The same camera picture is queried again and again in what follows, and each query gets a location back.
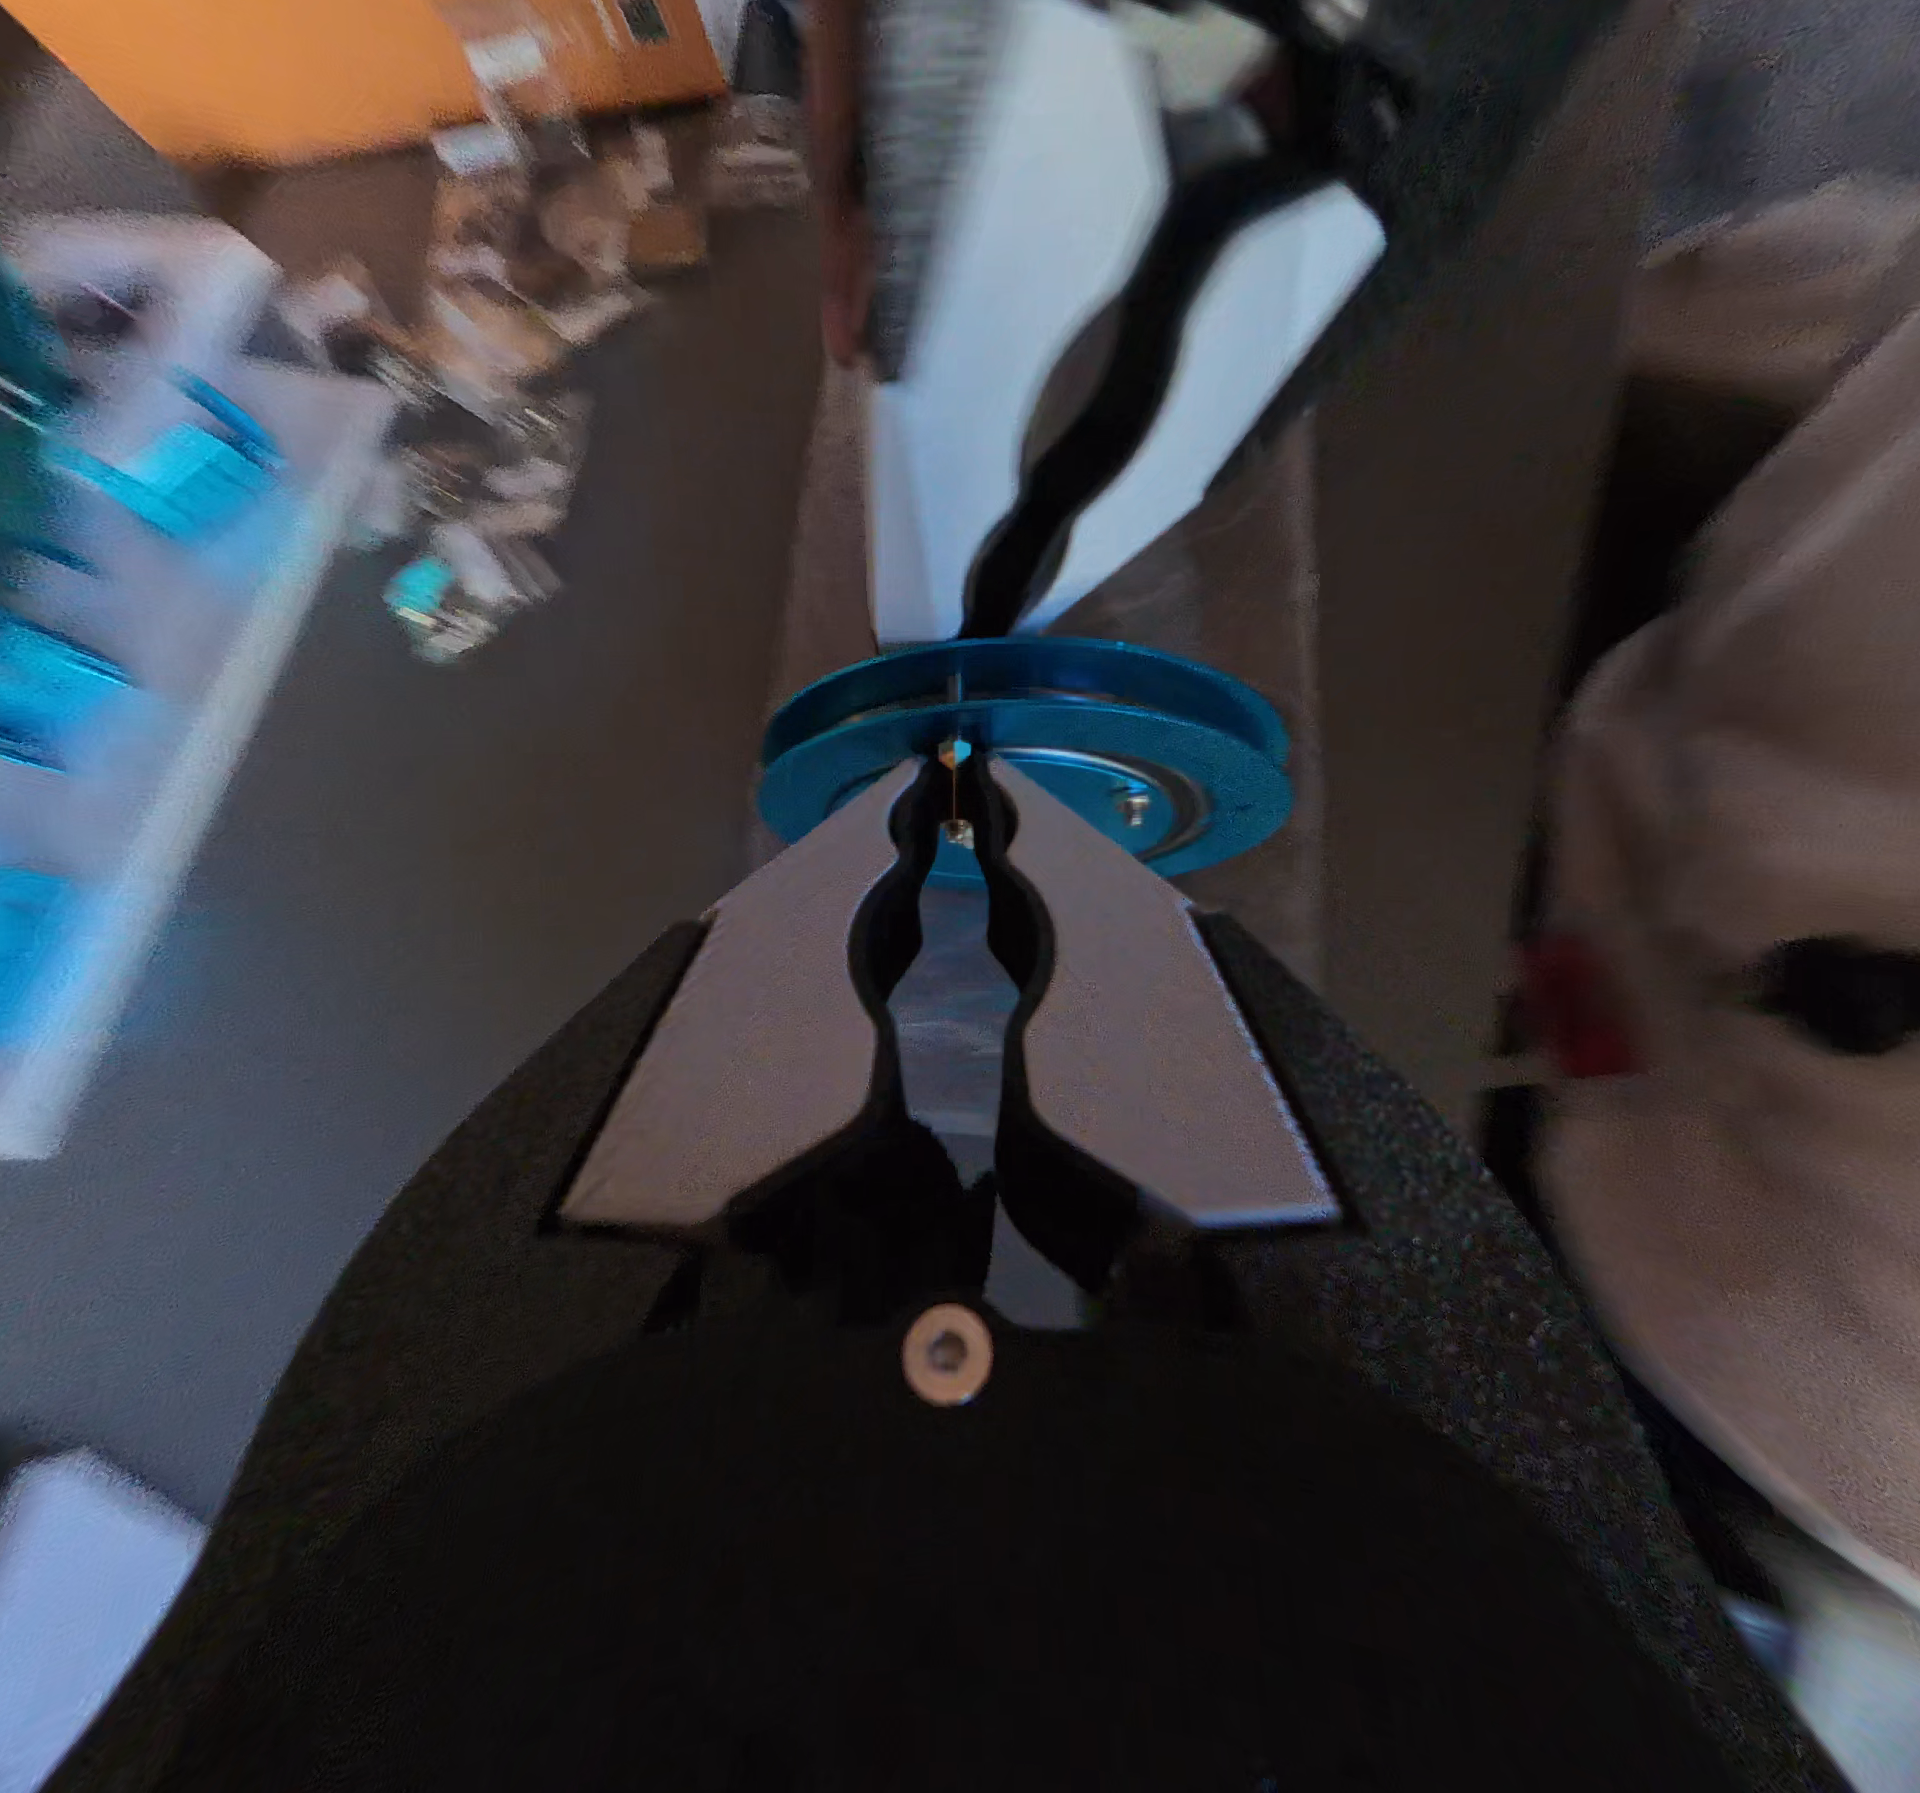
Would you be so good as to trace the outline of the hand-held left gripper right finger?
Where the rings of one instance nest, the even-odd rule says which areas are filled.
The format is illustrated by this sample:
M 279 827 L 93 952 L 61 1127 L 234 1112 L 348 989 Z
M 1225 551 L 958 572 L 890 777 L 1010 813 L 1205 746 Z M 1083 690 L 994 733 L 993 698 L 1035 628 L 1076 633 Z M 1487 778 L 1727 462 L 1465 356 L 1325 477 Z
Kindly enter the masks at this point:
M 1339 1189 L 1189 896 L 998 755 L 974 821 L 1017 995 L 994 1176 L 1027 1242 L 1109 1295 L 1141 1253 L 1336 1228 Z

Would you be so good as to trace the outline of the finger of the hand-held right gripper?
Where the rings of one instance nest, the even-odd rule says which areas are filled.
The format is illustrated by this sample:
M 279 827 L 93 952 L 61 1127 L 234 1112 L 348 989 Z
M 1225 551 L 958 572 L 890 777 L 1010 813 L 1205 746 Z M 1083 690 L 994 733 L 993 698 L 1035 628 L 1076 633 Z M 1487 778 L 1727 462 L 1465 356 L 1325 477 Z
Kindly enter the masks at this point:
M 989 73 L 901 376 L 870 392 L 880 643 L 960 628 L 1049 376 L 1125 284 L 1168 197 L 1155 76 L 1107 8 L 1005 0 Z
M 1382 248 L 1334 178 L 1181 187 L 1116 297 L 1102 376 L 972 562 L 964 634 L 1053 625 L 1181 524 Z

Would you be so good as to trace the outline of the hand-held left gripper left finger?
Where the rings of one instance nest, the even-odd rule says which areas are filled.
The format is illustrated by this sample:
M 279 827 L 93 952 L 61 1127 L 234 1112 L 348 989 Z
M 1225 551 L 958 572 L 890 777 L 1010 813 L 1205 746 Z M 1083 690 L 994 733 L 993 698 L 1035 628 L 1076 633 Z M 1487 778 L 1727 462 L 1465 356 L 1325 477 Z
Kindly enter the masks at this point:
M 559 1227 L 764 1262 L 851 1323 L 974 1301 L 997 1182 L 907 1102 L 948 781 L 910 756 L 728 893 L 559 1190 Z

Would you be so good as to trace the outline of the blue round turntable base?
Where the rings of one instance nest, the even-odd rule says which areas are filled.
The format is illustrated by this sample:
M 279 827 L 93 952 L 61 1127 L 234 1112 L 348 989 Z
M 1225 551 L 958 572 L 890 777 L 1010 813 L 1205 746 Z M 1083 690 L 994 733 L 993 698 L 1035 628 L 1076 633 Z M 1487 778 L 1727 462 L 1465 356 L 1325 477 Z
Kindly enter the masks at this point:
M 764 729 L 759 817 L 798 842 L 950 738 L 1163 877 L 1237 858 L 1293 814 L 1288 733 L 1253 686 L 1146 647 L 1013 634 L 907 647 L 805 686 Z

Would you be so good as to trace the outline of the grey desk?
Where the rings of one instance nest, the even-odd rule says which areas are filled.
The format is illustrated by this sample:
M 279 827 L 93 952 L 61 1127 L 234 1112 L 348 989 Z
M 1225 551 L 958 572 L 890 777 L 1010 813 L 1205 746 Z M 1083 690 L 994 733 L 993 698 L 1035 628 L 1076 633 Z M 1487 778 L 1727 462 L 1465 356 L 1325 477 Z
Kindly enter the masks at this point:
M 1525 767 L 1612 433 L 1630 198 L 1577 104 L 1468 269 L 1339 388 L 1331 987 L 1471 1096 Z M 61 1150 L 5 1162 L 5 1471 L 90 1447 L 202 1521 L 420 1162 L 770 850 L 753 794 L 825 376 L 807 212 L 585 355 L 555 601 L 429 666 L 338 539 Z

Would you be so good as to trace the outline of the person's right hand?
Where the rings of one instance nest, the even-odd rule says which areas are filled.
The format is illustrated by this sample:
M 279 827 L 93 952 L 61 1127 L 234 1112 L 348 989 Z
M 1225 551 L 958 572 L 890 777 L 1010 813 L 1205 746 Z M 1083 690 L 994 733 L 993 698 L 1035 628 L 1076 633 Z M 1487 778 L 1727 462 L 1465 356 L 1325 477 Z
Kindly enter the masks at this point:
M 868 352 L 877 267 L 864 146 L 872 0 L 801 4 L 811 178 L 822 244 L 822 338 L 829 358 L 851 369 Z

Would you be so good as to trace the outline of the bag of black parts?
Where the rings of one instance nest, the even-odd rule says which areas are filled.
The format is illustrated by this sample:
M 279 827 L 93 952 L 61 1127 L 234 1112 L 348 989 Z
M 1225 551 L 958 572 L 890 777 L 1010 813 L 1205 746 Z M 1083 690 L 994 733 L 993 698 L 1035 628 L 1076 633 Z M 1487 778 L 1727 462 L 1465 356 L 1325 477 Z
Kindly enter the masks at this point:
M 807 0 L 742 0 L 732 89 L 751 97 L 805 97 Z

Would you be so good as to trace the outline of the pile of small screw bags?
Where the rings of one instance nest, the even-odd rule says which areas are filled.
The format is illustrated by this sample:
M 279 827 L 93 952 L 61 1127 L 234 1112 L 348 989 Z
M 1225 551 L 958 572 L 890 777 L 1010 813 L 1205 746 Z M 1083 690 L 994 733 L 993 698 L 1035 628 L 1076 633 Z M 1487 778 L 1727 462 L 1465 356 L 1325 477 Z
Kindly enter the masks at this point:
M 581 355 L 701 267 L 717 210 L 809 197 L 795 37 L 749 14 L 747 92 L 690 118 L 589 121 L 561 37 L 525 0 L 449 0 L 481 117 L 444 126 L 420 293 L 396 314 L 344 259 L 286 289 L 276 320 L 324 373 L 378 382 L 396 415 L 348 529 L 406 546 L 383 605 L 410 651 L 453 664 L 551 601 L 593 431 Z

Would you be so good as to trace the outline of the white foam sheet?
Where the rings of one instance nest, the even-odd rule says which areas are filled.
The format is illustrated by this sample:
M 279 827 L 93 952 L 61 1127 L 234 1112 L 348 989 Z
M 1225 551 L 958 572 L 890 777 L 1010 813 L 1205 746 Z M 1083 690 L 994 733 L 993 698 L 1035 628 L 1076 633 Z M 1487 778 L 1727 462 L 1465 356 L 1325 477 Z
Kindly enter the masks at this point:
M 112 658 L 132 692 L 64 772 L 5 762 L 5 866 L 90 885 L 85 927 L 38 1036 L 2 1053 L 9 1161 L 54 1157 L 380 461 L 392 419 L 374 382 L 326 375 L 276 336 L 279 269 L 239 233 L 188 217 L 42 215 L 5 261 L 63 350 L 73 399 L 57 439 L 110 462 L 175 421 L 186 369 L 279 440 L 271 497 L 221 537 L 150 530 L 61 473 L 61 561 L 34 561 L 5 614 Z

